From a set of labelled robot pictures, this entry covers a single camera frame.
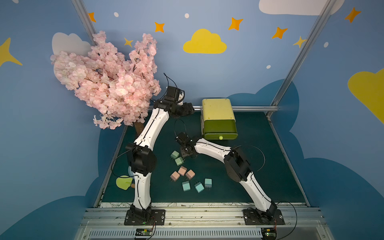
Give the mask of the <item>green plug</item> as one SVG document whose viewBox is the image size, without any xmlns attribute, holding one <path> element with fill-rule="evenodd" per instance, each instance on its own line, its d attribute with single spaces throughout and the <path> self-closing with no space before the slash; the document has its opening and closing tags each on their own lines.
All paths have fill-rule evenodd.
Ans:
<svg viewBox="0 0 384 240">
<path fill-rule="evenodd" d="M 171 158 L 173 159 L 173 160 L 175 160 L 175 159 L 177 159 L 177 158 L 179 158 L 180 157 L 180 153 L 179 152 L 177 152 L 177 151 L 173 151 L 172 153 L 171 153 Z"/>
<path fill-rule="evenodd" d="M 184 159 L 182 157 L 178 157 L 175 159 L 175 163 L 177 166 L 181 166 L 184 163 Z"/>
</svg>

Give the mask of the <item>yellow green drawer cabinet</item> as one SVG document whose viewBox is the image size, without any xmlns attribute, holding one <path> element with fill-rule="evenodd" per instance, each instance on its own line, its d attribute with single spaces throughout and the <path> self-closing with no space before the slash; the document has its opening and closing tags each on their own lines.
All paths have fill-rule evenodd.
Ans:
<svg viewBox="0 0 384 240">
<path fill-rule="evenodd" d="M 204 121 L 207 120 L 235 120 L 229 99 L 203 99 L 202 100 L 202 128 Z M 219 109 L 220 107 L 229 107 L 229 110 Z"/>
</svg>

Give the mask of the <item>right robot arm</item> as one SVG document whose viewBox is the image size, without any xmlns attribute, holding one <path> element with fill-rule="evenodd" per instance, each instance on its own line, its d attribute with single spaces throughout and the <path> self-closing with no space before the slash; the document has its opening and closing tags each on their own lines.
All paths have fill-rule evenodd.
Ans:
<svg viewBox="0 0 384 240">
<path fill-rule="evenodd" d="M 186 133 L 179 133 L 176 136 L 176 142 L 181 146 L 183 157 L 203 154 L 221 161 L 225 165 L 229 178 L 240 183 L 249 194 L 259 215 L 268 220 L 274 217 L 277 205 L 256 180 L 248 158 L 239 147 L 221 146 L 203 138 L 191 138 Z"/>
</svg>

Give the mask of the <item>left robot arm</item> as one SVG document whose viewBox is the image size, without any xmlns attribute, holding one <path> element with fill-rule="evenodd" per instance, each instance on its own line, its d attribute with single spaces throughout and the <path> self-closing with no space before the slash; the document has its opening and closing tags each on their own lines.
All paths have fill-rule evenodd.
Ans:
<svg viewBox="0 0 384 240">
<path fill-rule="evenodd" d="M 159 100 L 155 103 L 151 116 L 142 133 L 126 149 L 132 153 L 130 167 L 134 173 L 135 210 L 148 211 L 151 207 L 150 185 L 157 158 L 154 154 L 156 140 L 169 118 L 180 118 L 195 112 L 191 103 L 176 103 Z"/>
</svg>

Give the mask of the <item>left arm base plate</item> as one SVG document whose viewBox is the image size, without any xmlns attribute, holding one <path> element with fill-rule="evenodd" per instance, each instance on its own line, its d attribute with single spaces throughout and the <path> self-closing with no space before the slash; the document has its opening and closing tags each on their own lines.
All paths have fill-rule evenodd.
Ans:
<svg viewBox="0 0 384 240">
<path fill-rule="evenodd" d="M 140 209 L 128 210 L 124 220 L 125 226 L 155 225 L 163 226 L 165 224 L 166 210 L 150 209 L 142 211 Z"/>
</svg>

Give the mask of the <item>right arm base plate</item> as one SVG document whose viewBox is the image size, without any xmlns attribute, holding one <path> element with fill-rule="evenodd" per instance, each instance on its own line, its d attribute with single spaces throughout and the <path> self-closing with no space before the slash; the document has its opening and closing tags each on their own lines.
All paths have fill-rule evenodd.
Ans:
<svg viewBox="0 0 384 240">
<path fill-rule="evenodd" d="M 243 210 L 245 224 L 248 225 L 285 225 L 285 220 L 280 210 L 276 210 L 272 217 L 257 209 L 247 208 Z"/>
</svg>

